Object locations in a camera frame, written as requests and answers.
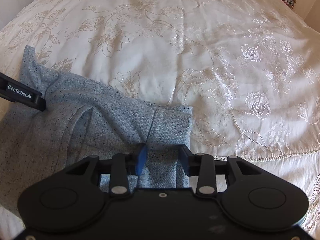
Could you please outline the light blue speckled pants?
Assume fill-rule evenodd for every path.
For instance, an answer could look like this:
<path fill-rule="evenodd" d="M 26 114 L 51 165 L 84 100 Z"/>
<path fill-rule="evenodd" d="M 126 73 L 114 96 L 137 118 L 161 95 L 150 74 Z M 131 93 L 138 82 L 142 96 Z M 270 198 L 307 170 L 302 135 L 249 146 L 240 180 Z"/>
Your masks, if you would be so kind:
<path fill-rule="evenodd" d="M 140 143 L 148 159 L 130 187 L 182 188 L 189 180 L 176 145 L 189 145 L 193 109 L 134 99 L 103 83 L 39 64 L 25 47 L 23 84 L 41 92 L 45 111 L 13 103 L 1 120 L 1 205 L 17 213 L 24 189 L 89 155 L 109 159 Z"/>

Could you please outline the cream embroidered bedspread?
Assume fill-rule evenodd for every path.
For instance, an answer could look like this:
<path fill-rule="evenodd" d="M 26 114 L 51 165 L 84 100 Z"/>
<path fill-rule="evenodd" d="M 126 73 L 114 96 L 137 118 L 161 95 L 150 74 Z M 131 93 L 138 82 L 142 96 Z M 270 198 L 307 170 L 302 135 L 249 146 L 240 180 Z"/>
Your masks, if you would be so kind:
<path fill-rule="evenodd" d="M 319 33 L 280 0 L 35 0 L 1 28 L 1 72 L 41 64 L 193 107 L 191 149 L 300 187 L 319 238 Z"/>

